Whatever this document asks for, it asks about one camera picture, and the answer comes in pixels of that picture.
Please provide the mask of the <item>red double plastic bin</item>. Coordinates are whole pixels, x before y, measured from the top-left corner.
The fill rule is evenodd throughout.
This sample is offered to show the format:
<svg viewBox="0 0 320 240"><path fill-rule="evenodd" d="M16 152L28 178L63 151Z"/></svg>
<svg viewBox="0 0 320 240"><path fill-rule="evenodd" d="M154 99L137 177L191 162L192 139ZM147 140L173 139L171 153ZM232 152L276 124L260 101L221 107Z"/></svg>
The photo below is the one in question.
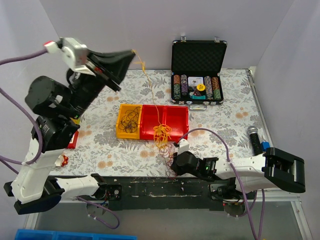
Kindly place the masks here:
<svg viewBox="0 0 320 240"><path fill-rule="evenodd" d="M159 123L171 128L168 140L177 142L189 131L189 110L186 106L144 104L141 111L139 138L153 140L154 127Z"/></svg>

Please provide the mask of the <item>yellow plastic bin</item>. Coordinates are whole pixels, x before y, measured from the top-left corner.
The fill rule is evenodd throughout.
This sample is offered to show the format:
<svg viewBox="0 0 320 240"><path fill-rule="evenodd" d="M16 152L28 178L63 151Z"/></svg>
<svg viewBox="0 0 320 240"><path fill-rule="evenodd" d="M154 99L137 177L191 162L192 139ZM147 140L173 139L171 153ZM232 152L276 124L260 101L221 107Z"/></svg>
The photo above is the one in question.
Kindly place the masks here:
<svg viewBox="0 0 320 240"><path fill-rule="evenodd" d="M115 126L118 139L140 139L142 104L121 104Z"/></svg>

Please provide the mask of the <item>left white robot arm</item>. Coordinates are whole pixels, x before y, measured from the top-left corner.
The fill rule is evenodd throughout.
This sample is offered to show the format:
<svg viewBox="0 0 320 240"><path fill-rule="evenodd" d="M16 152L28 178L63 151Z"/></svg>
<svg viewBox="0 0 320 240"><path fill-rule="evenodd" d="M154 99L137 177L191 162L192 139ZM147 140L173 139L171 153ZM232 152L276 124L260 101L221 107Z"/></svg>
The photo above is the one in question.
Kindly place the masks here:
<svg viewBox="0 0 320 240"><path fill-rule="evenodd" d="M106 196L106 182L97 173L71 178L50 173L79 129L75 120L103 88L121 89L134 57L133 50L89 51L85 61L92 74L69 69L67 85L44 75L31 83L25 102L37 118L33 120L29 150L16 179L4 185L7 195L15 198L14 208L19 215L48 211L62 199L86 195L101 200Z"/></svg>

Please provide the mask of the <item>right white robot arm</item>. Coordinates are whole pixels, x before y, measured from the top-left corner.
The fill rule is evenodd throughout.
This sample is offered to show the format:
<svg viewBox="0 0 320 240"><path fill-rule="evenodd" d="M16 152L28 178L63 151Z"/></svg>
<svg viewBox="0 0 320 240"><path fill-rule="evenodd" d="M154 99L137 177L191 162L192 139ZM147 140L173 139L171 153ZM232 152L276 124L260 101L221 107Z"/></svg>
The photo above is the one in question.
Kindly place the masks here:
<svg viewBox="0 0 320 240"><path fill-rule="evenodd" d="M177 176L190 174L214 182L239 177L226 186L227 195L237 199L244 192L279 188L289 193L306 191L305 161L291 153L269 147L265 153L227 160L217 157L198 158L189 151L175 153L170 168Z"/></svg>

